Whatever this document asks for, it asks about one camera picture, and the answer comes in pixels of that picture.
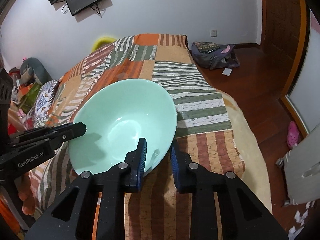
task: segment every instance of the white card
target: white card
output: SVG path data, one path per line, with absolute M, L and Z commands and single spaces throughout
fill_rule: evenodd
M 232 69 L 231 68 L 225 68 L 222 72 L 223 75 L 230 76 Z

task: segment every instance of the pillow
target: pillow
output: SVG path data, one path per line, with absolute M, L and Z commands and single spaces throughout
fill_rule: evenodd
M 51 80 L 41 87 L 34 105 L 33 128 L 44 126 L 59 84 L 60 80 Z

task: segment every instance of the brown wooden door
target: brown wooden door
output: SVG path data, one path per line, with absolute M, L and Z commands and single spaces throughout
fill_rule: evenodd
M 299 0 L 266 0 L 266 27 L 262 49 L 271 63 L 288 74 L 300 34 Z

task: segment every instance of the bed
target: bed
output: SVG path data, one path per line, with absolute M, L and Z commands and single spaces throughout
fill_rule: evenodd
M 59 80 L 51 107 L 38 124 L 72 122 L 92 95 L 119 80 L 152 80 L 175 102 L 180 148 L 209 171 L 234 171 L 272 211 L 267 169 L 254 135 L 236 102 L 203 78 L 187 44 L 185 35 L 140 34 L 103 46 Z M 38 210 L 46 210 L 76 176 L 64 143 L 53 159 L 30 171 Z M 188 239 L 190 215 L 191 194 L 176 192 L 167 154 L 145 177 L 142 192 L 125 195 L 126 239 Z

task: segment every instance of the screw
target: screw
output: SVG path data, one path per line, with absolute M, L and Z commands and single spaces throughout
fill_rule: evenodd
M 128 164 L 127 164 L 127 163 L 125 163 L 125 162 L 123 162 L 123 163 L 119 163 L 118 167 L 119 167 L 119 168 L 121 168 L 121 169 L 125 169 L 125 168 L 127 168 L 127 167 L 128 167 Z
M 234 179 L 236 177 L 235 173 L 232 172 L 232 171 L 228 171 L 226 173 L 226 176 L 229 178 L 229 179 Z
M 190 163 L 190 164 L 189 164 L 189 168 L 190 168 L 190 169 L 195 170 L 195 169 L 197 169 L 198 167 L 199 167 L 198 163 Z
M 81 176 L 81 178 L 86 179 L 86 178 L 90 177 L 90 172 L 89 171 L 83 171 L 80 174 L 80 176 Z

